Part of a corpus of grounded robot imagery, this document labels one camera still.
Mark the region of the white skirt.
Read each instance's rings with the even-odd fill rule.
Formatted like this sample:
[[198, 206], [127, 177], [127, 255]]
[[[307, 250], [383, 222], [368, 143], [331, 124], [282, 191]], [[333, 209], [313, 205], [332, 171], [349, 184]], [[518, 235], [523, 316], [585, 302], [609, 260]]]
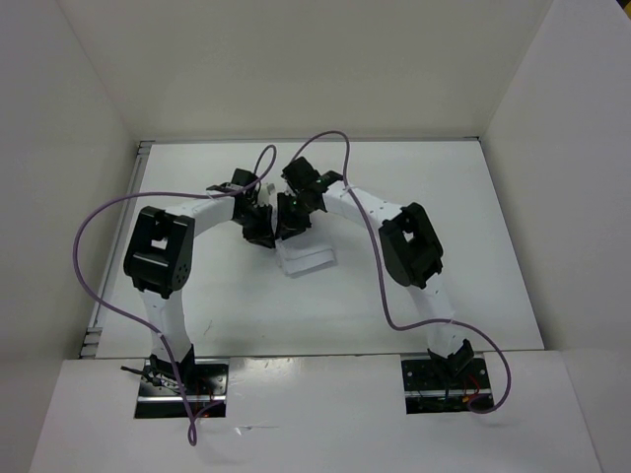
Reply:
[[279, 267], [288, 277], [299, 277], [336, 263], [330, 238], [321, 234], [277, 239], [276, 257]]

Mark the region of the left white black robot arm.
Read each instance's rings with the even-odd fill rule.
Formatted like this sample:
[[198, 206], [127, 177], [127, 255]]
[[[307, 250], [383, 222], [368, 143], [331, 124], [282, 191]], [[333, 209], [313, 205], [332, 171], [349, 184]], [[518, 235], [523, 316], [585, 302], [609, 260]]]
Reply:
[[242, 227], [243, 238], [275, 246], [272, 206], [259, 201], [260, 178], [236, 169], [232, 179], [209, 188], [207, 198], [179, 206], [143, 208], [123, 260], [123, 271], [143, 301], [152, 329], [149, 378], [173, 393], [189, 391], [197, 379], [193, 344], [186, 332], [182, 289], [192, 270], [196, 237], [223, 223]]

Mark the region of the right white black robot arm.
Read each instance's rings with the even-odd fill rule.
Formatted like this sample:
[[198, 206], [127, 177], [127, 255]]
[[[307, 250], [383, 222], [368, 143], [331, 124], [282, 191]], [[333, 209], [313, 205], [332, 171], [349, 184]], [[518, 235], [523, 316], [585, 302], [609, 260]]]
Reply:
[[[444, 249], [425, 208], [384, 201], [352, 185], [345, 172], [317, 171], [304, 157], [282, 170], [290, 193], [278, 196], [278, 231], [284, 238], [304, 231], [316, 211], [331, 213], [366, 228], [374, 252], [380, 300], [387, 325], [398, 332], [433, 326], [428, 355], [434, 380], [456, 386], [473, 359], [471, 343], [460, 336], [455, 311], [444, 289]], [[420, 321], [400, 325], [390, 313], [386, 278], [405, 288]]]

